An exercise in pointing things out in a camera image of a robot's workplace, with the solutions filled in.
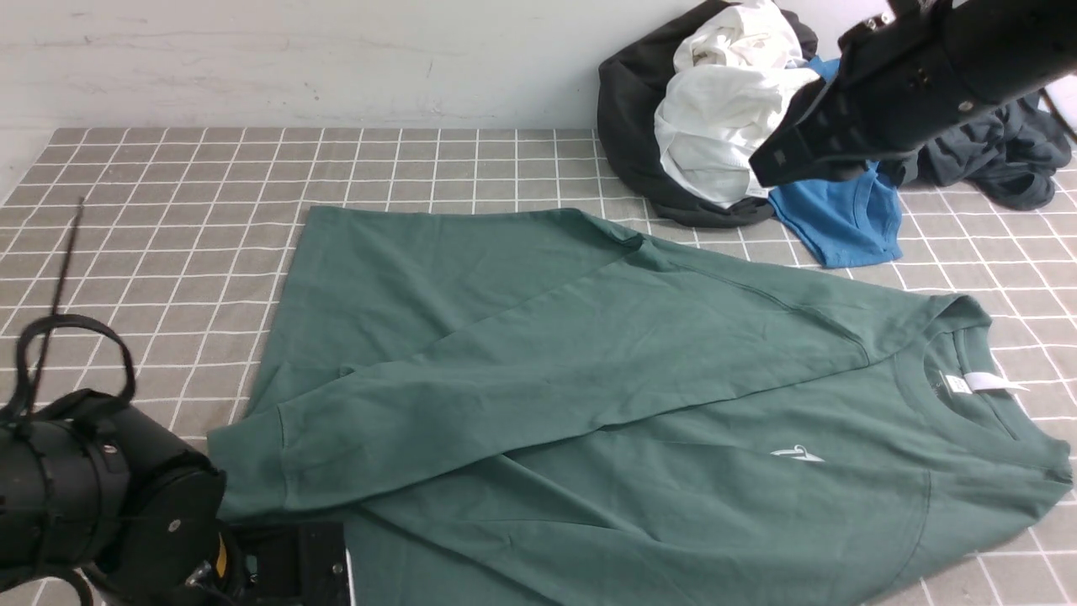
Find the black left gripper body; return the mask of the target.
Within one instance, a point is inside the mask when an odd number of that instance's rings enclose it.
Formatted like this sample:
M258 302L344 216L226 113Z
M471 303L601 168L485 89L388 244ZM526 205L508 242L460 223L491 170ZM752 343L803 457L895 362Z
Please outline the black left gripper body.
M218 549L181 589L183 605L353 605L339 522L220 526Z

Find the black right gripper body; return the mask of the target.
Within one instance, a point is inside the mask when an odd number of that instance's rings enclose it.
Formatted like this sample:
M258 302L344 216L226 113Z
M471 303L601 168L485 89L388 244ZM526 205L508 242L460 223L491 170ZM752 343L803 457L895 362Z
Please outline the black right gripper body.
M891 1L839 39L838 72L795 93L780 126L751 154L764 187L849 180L869 163L911 154L997 105L959 66L977 55L1001 1Z

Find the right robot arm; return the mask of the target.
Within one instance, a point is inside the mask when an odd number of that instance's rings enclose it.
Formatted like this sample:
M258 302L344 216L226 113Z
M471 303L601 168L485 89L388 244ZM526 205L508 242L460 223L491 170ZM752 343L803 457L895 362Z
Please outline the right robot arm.
M763 187L847 180L1074 71L1073 1L892 1L751 154Z

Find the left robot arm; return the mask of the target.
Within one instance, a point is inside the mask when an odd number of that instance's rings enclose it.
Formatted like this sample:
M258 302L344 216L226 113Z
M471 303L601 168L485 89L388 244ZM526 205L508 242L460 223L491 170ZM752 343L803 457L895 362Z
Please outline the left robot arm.
M39 411L29 348L58 327L118 334L81 315L30 323L3 408L3 591L55 578L93 605L353 605L342 525L227 524L226 474L132 407L120 344L116 395L71 392Z

